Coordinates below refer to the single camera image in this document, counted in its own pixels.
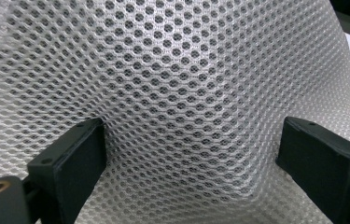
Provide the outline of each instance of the gray mesh fabric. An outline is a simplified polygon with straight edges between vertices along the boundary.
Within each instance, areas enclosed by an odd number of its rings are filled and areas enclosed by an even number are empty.
[[[329,1],[0,1],[0,176],[105,121],[77,223],[329,223],[274,164],[285,116],[350,139]]]

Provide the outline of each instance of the silver mesh material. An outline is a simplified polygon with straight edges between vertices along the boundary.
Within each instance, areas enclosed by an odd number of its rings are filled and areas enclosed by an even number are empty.
[[[105,121],[77,223],[329,223],[274,164],[285,116],[350,139],[327,0],[0,1],[0,176]]]

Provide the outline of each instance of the honeycomb mesh pattern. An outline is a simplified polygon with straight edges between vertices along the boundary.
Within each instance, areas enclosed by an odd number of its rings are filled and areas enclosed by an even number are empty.
[[[0,176],[105,121],[77,223],[329,223],[274,164],[285,116],[350,139],[327,0],[0,1]]]

